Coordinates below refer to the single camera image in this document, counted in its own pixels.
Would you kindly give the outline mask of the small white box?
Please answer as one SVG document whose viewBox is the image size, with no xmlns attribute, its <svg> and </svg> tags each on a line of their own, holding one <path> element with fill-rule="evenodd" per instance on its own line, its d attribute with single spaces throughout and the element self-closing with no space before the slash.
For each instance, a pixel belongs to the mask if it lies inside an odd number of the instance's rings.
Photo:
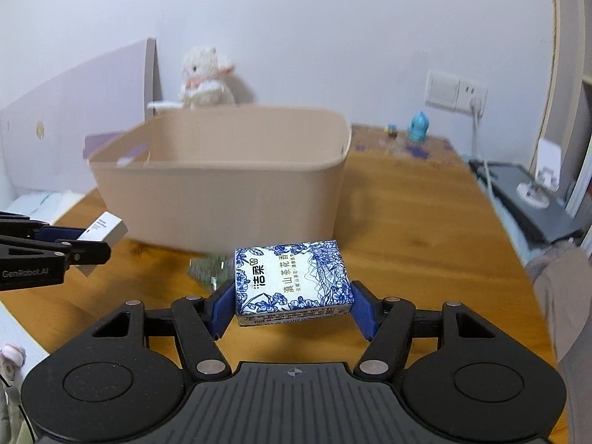
<svg viewBox="0 0 592 444">
<path fill-rule="evenodd" d="M 103 212 L 77 238 L 82 242 L 107 243 L 111 248 L 127 234 L 127 226 L 118 216 L 110 212 Z"/>
</svg>

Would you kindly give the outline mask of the blue white porcelain-pattern box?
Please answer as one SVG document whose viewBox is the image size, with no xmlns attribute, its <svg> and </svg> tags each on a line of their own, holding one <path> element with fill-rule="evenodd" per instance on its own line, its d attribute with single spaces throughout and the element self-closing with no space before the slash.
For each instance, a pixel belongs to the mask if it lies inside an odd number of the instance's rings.
<svg viewBox="0 0 592 444">
<path fill-rule="evenodd" d="M 354 303 L 334 239 L 235 250 L 235 292 L 242 327 L 344 315 Z"/>
</svg>

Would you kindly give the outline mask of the pink purple headboard panel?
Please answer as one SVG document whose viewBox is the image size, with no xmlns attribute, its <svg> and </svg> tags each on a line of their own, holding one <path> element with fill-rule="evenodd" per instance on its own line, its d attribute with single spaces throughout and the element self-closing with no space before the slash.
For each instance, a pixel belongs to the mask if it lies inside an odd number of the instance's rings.
<svg viewBox="0 0 592 444">
<path fill-rule="evenodd" d="M 87 159 L 145 120 L 154 94 L 155 39 L 92 58 L 47 80 L 1 110 L 4 161 L 26 191 L 95 187 Z"/>
</svg>

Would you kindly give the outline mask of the grey beige blanket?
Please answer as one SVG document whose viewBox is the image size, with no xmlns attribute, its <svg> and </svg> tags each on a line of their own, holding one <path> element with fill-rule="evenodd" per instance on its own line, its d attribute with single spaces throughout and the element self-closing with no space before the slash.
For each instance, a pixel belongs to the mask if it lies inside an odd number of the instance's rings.
<svg viewBox="0 0 592 444">
<path fill-rule="evenodd" d="M 530 260 L 526 272 L 567 389 L 569 441 L 591 441 L 591 259 L 570 242 Z"/>
</svg>

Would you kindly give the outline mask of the beige plastic storage basket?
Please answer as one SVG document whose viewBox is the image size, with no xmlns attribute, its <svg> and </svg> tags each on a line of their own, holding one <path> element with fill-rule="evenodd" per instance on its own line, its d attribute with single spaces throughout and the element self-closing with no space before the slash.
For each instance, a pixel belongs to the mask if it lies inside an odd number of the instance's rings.
<svg viewBox="0 0 592 444">
<path fill-rule="evenodd" d="M 88 163 L 131 239 L 233 253 L 330 239 L 350 143 L 334 111 L 220 105 L 148 119 Z"/>
</svg>

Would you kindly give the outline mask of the grey laptop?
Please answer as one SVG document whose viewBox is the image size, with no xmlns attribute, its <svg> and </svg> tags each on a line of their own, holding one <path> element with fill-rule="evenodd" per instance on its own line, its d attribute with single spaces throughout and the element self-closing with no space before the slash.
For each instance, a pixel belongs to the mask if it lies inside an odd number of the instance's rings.
<svg viewBox="0 0 592 444">
<path fill-rule="evenodd" d="M 584 236 L 583 229 L 559 204 L 554 192 L 559 188 L 561 165 L 536 166 L 532 175 L 519 164 L 470 159 L 471 171 L 499 198 L 524 234 L 535 243 L 556 243 Z"/>
</svg>

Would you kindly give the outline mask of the white plush lamb toy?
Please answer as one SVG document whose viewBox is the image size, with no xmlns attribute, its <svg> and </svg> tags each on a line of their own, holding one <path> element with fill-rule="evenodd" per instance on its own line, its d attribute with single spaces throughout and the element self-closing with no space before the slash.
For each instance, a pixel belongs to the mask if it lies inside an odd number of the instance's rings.
<svg viewBox="0 0 592 444">
<path fill-rule="evenodd" d="M 182 63 L 182 86 L 179 100 L 183 107 L 234 105 L 235 96 L 226 82 L 236 66 L 216 47 L 194 46 Z"/>
</svg>

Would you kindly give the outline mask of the white phone stand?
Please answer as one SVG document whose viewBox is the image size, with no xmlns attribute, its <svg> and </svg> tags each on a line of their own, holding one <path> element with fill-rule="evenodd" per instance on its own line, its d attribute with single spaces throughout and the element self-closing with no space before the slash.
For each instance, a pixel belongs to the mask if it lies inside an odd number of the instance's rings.
<svg viewBox="0 0 592 444">
<path fill-rule="evenodd" d="M 518 197 L 534 209 L 547 209 L 548 192 L 560 186 L 562 151 L 557 143 L 540 138 L 537 147 L 534 178 L 517 186 Z"/>
</svg>

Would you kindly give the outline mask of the blue cartoon figurine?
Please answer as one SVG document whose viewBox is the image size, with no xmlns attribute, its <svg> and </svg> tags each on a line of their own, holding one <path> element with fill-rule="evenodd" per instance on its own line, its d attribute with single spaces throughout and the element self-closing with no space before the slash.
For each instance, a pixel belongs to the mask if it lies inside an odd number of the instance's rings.
<svg viewBox="0 0 592 444">
<path fill-rule="evenodd" d="M 430 127 L 430 120 L 427 115 L 421 111 L 409 123 L 407 129 L 407 138 L 414 142 L 422 142 L 427 137 L 427 131 Z"/>
</svg>

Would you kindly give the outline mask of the purple flower table mat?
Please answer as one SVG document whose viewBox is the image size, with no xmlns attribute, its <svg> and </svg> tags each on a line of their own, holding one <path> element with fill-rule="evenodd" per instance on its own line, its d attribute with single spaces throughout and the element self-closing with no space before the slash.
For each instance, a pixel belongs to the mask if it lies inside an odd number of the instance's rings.
<svg viewBox="0 0 592 444">
<path fill-rule="evenodd" d="M 389 133 L 386 128 L 353 123 L 351 150 L 374 152 L 398 159 L 416 159 L 438 165 L 462 164 L 451 143 L 442 137 L 428 135 L 423 141 L 412 141 L 403 130 Z"/>
</svg>

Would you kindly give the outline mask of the tiny mushroom figurine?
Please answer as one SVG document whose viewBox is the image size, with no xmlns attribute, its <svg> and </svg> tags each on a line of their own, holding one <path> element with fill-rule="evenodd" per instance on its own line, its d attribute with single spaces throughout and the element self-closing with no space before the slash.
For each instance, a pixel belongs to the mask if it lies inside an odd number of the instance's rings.
<svg viewBox="0 0 592 444">
<path fill-rule="evenodd" d="M 385 132 L 389 137 L 395 138 L 398 136 L 398 127 L 395 124 L 389 124 L 385 127 Z"/>
</svg>

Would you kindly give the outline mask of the white wall switch socket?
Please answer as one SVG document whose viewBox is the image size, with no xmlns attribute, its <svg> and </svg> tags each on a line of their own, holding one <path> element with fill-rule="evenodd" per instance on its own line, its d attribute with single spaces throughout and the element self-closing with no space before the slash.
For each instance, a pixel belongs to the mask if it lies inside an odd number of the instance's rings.
<svg viewBox="0 0 592 444">
<path fill-rule="evenodd" d="M 465 114 L 485 111 L 489 89 L 468 78 L 430 69 L 427 72 L 424 101 L 429 106 Z"/>
</svg>

